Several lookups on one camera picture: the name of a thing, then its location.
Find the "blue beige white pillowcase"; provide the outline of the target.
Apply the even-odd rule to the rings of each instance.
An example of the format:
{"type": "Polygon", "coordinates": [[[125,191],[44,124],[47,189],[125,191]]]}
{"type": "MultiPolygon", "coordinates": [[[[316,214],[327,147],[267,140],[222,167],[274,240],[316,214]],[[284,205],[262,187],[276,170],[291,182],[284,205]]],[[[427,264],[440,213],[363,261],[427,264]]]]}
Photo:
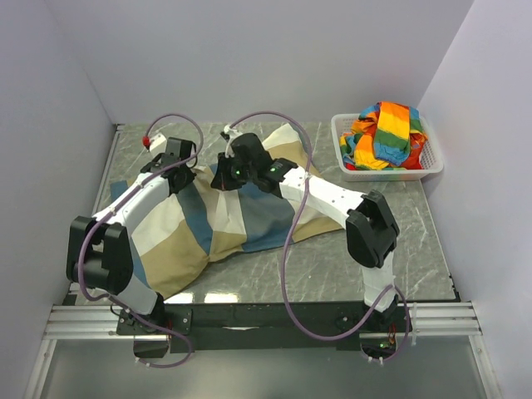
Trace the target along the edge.
{"type": "Polygon", "coordinates": [[[133,234],[149,285],[177,303],[339,299],[350,259],[345,234],[312,209],[255,186],[213,190],[220,123],[161,123],[167,137],[204,139],[195,180],[158,204],[133,234]]]}

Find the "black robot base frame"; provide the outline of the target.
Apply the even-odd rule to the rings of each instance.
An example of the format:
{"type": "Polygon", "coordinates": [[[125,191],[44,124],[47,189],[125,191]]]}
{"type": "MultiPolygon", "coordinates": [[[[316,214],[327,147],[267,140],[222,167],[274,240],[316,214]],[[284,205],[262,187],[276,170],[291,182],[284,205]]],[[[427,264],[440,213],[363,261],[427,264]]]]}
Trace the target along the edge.
{"type": "MultiPolygon", "coordinates": [[[[345,333],[362,320],[369,309],[362,301],[292,303],[299,322],[323,336],[345,333]]],[[[196,351],[334,347],[358,351],[369,346],[375,353],[377,337],[399,337],[411,330],[404,307],[394,303],[384,313],[374,312],[352,335],[325,342],[305,335],[281,303],[189,303],[165,306],[167,326],[187,337],[196,351]]]]}

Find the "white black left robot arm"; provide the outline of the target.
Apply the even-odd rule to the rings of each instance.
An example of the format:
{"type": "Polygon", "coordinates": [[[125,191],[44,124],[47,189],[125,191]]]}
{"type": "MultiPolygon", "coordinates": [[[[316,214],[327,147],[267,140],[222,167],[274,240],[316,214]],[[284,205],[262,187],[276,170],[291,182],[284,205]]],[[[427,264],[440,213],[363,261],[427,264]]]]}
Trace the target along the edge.
{"type": "Polygon", "coordinates": [[[193,182],[187,162],[198,149],[191,140],[163,136],[151,147],[161,152],[141,168],[134,184],[104,210],[71,223],[66,276],[87,300],[109,299],[136,316],[144,332],[155,334],[169,321],[162,295],[147,283],[131,233],[154,207],[193,182]]]}

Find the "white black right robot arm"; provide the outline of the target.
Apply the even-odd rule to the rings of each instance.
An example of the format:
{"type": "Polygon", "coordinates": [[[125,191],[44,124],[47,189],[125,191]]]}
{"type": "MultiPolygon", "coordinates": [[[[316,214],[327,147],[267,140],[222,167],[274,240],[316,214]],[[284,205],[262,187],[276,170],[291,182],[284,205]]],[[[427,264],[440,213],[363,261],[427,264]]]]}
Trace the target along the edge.
{"type": "Polygon", "coordinates": [[[288,247],[305,207],[343,227],[347,250],[362,267],[367,310],[359,325],[376,332],[390,327],[401,297],[392,272],[400,230],[384,196],[334,185],[313,174],[310,160],[300,165],[294,158],[275,157],[254,133],[226,129],[221,135],[227,145],[218,154],[211,186],[248,198],[242,209],[246,230],[271,227],[285,235],[288,247]]]}

